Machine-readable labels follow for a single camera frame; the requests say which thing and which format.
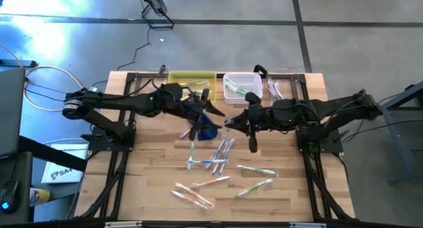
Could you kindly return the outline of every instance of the white plastic basket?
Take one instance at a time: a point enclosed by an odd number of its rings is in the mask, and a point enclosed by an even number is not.
[[[257,73],[226,73],[223,76],[223,95],[227,104],[248,104],[244,100],[245,95],[240,95],[228,88],[225,80],[228,79],[236,85],[242,87],[247,92],[253,92],[259,98],[263,96],[262,79]]]

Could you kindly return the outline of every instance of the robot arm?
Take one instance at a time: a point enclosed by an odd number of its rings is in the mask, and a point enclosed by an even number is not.
[[[225,115],[213,107],[210,100],[207,99],[208,90],[204,90],[201,97],[191,93],[187,99],[181,100],[182,90],[183,88],[178,83],[161,85],[152,93],[142,93],[137,96],[108,95],[81,89],[66,94],[62,114],[72,120],[88,121],[104,130],[106,135],[113,140],[125,140],[131,129],[123,122],[110,121],[98,113],[95,108],[128,110],[146,117],[155,117],[163,112],[193,122],[200,121],[203,110],[219,116]],[[220,128],[214,124],[194,123],[194,125],[193,131]]]
[[[261,106],[261,100],[253,93],[247,93],[249,106],[240,115],[228,120],[226,127],[239,130],[249,136],[252,153],[257,152],[255,133],[263,130],[288,132],[297,126],[306,126],[309,143],[318,143],[328,134],[352,120],[374,119],[381,115],[377,103],[365,90],[352,96],[329,101],[321,100],[277,100],[270,107]]]

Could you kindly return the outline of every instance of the concrete floor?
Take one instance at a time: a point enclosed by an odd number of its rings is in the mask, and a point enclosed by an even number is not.
[[[5,0],[0,14],[140,19],[139,0]],[[173,19],[295,20],[292,0],[164,0]],[[421,0],[299,0],[303,20],[360,22],[422,22]],[[146,43],[144,24],[48,23],[38,17],[0,22],[0,44],[22,59],[56,65],[92,85],[132,59]],[[376,100],[401,92],[423,80],[423,28],[305,27],[313,72],[323,73],[329,98],[367,89]],[[140,70],[165,64],[170,70],[250,71],[255,64],[269,69],[291,66],[304,72],[295,25],[178,24],[173,31],[151,31],[151,45],[140,50]],[[0,52],[1,58],[10,58]],[[76,91],[65,75],[43,69],[30,76],[40,85]],[[41,93],[60,97],[40,89]],[[60,108],[60,102],[31,95],[38,104]],[[363,129],[383,125],[365,122]],[[345,129],[355,130],[358,122]],[[60,113],[37,110],[24,102],[21,134],[37,141],[79,137],[85,122]],[[359,135],[344,144],[350,191],[357,218],[364,221],[423,226],[423,180],[395,186],[386,178],[399,174],[399,162],[386,129]],[[34,162],[34,177],[44,170]],[[63,219],[69,199],[36,208],[37,221]]]

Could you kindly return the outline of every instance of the wooden tabletop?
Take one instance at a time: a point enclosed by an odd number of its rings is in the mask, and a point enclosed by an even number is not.
[[[128,72],[111,72],[106,93],[121,95]],[[306,73],[309,98],[327,100],[325,82],[320,73]],[[288,82],[281,82],[289,97]],[[267,88],[263,84],[263,104],[269,104]],[[153,91],[152,85],[141,92]],[[236,116],[244,106],[225,104],[223,84],[217,80],[217,101],[214,106],[228,116]],[[118,119],[118,111],[102,110],[111,120]],[[219,125],[224,119],[211,115]],[[295,132],[283,135],[279,132],[257,133],[258,152],[250,153],[248,138],[241,132],[231,130],[236,139],[229,154],[229,163],[223,175],[231,180],[220,182],[198,190],[205,199],[215,204],[213,211],[206,213],[192,204],[171,195],[179,182],[190,186],[193,182],[205,182],[213,178],[210,170],[195,165],[190,173],[186,172],[186,161],[190,143],[179,139],[179,134],[188,128],[183,119],[160,114],[155,118],[138,116],[137,135],[134,150],[130,153],[119,220],[166,220],[166,221],[311,221],[309,193],[305,179],[303,158],[297,151]],[[200,141],[195,150],[195,159],[209,159],[221,141],[228,135],[220,130],[212,141]],[[87,166],[82,183],[75,215],[86,211],[104,187],[110,152],[100,152]],[[350,192],[344,167],[332,154],[322,154],[323,170],[327,188],[345,212],[354,217]],[[271,186],[263,187],[243,198],[234,198],[242,189],[266,180],[268,176],[252,171],[240,171],[237,165],[259,167],[278,171],[280,176],[273,178]],[[111,211],[115,190],[111,192],[108,212]],[[317,192],[319,210],[323,214],[320,193]]]

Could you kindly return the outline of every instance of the plastic container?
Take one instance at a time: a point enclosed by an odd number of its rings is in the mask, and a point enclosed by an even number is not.
[[[207,81],[209,84],[208,89],[209,99],[211,103],[216,102],[216,72],[215,71],[170,71],[169,78],[167,83],[201,83]],[[205,83],[199,85],[188,85],[191,90],[202,90]]]
[[[268,69],[266,78],[266,87],[270,105],[273,105],[275,100],[292,99],[293,95],[293,81],[292,79],[281,79],[280,74],[292,75],[297,77],[299,70],[295,67],[279,67],[275,69]],[[297,92],[301,92],[301,88],[296,88]]]
[[[223,76],[223,95],[227,104],[248,104],[243,93],[236,93],[229,89],[226,80],[234,82],[236,86],[246,92],[253,92],[259,98],[263,97],[262,79],[257,73],[226,73]]]

